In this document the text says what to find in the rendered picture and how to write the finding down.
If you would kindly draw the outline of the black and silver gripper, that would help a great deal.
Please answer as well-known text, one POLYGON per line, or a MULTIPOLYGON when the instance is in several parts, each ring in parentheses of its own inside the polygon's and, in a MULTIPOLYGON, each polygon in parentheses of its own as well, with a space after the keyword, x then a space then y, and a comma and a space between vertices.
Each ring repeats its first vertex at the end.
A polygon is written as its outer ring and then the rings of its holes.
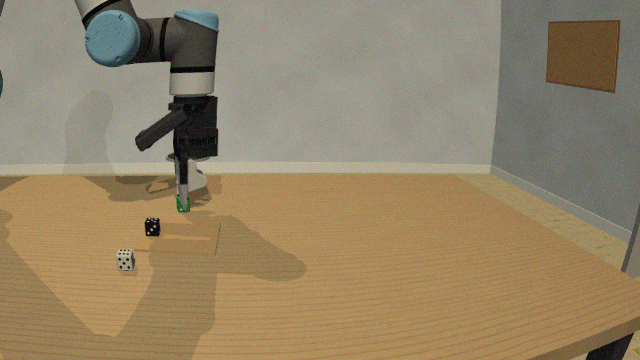
POLYGON ((184 211, 187 211, 187 194, 204 188, 208 183, 207 177, 197 169, 192 157, 218 156, 218 129, 216 128, 218 97, 210 97, 215 96, 174 96, 173 99, 174 104, 186 103, 183 109, 188 117, 188 120, 176 127, 173 132, 176 190, 184 211), (194 105, 195 109, 191 111, 194 105))

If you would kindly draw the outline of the green die with white pips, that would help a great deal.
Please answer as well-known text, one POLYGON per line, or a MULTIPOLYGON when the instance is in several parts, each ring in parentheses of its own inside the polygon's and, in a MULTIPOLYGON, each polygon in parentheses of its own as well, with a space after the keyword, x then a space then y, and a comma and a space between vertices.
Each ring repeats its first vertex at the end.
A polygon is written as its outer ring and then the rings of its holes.
POLYGON ((178 212, 189 212, 190 211, 190 200, 187 197, 187 211, 184 211, 180 201, 179 201, 179 197, 176 197, 176 202, 177 202, 177 210, 178 212))

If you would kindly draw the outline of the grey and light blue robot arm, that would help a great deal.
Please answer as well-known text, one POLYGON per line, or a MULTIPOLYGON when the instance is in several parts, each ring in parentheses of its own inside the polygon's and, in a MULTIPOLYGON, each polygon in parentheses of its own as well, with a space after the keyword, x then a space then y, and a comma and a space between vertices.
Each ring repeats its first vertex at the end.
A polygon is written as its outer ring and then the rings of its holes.
MULTIPOLYGON (((86 30, 87 53, 96 63, 119 67, 171 62, 170 95, 202 97, 214 92, 219 33, 215 13, 178 10, 175 17, 144 20, 130 0, 74 1, 86 30)), ((150 148, 186 120, 184 109, 177 107, 135 137, 138 149, 150 148)))

